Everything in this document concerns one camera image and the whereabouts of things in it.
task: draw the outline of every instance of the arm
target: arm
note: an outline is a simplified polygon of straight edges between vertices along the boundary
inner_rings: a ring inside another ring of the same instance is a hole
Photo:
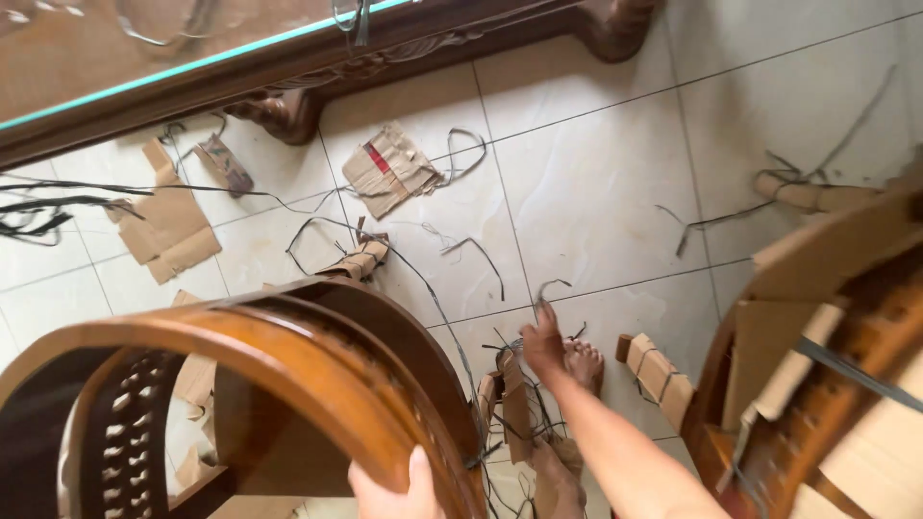
[[[542,302],[538,329],[526,325],[521,332],[526,362],[554,395],[584,461],[619,517],[727,517],[685,467],[570,376],[551,305]]]

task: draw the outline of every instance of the white tile floor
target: white tile floor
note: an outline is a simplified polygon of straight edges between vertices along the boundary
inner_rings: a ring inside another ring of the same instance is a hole
[[[452,127],[483,135],[487,156],[469,175],[431,197],[408,200],[366,229],[388,231],[432,284],[478,375],[492,365],[481,344],[499,344],[494,327],[514,338],[533,320],[529,302],[539,284],[571,282],[549,287],[546,295],[565,333],[586,321],[586,337],[605,351],[605,402],[689,465],[681,441],[612,361],[614,337],[648,333],[698,380],[714,327],[751,274],[749,255],[801,220],[769,207],[693,232],[677,258],[680,225],[655,204],[692,222],[761,201],[749,181],[768,165],[763,151],[816,166],[897,64],[895,81],[868,123],[830,167],[842,172],[835,182],[879,185],[910,144],[923,140],[921,47],[921,0],[671,1],[626,64],[599,63],[575,39],[562,37],[340,99],[326,108],[320,135],[304,147],[282,145],[233,119],[223,140],[258,190],[310,210],[319,199],[306,197],[344,185],[342,164],[386,121],[399,119],[441,168],[448,168]],[[219,123],[213,116],[188,121],[178,149]],[[155,133],[19,173],[146,186],[152,174],[140,146]],[[478,151],[464,151],[473,145],[465,138],[453,142],[457,166],[476,159]],[[195,156],[184,166],[187,181],[214,185]],[[223,251],[163,286],[126,254],[96,209],[75,211],[58,247],[4,243],[0,368],[54,328],[164,307],[179,288],[223,297],[301,277],[284,250],[303,214],[267,198],[201,192],[196,198]],[[341,193],[319,214],[356,223],[366,212]],[[452,239],[469,236],[497,265],[505,300],[478,251],[440,254]],[[315,269],[338,257],[334,241],[353,243],[346,230],[321,224],[302,236],[294,253]],[[392,258],[376,284],[430,327],[460,365],[445,323],[409,268]],[[174,440],[171,450],[182,453]],[[522,467],[491,467],[500,493],[519,501]],[[589,475],[584,483],[589,516],[605,517],[598,486]],[[303,516],[354,516],[354,505],[309,500]]]

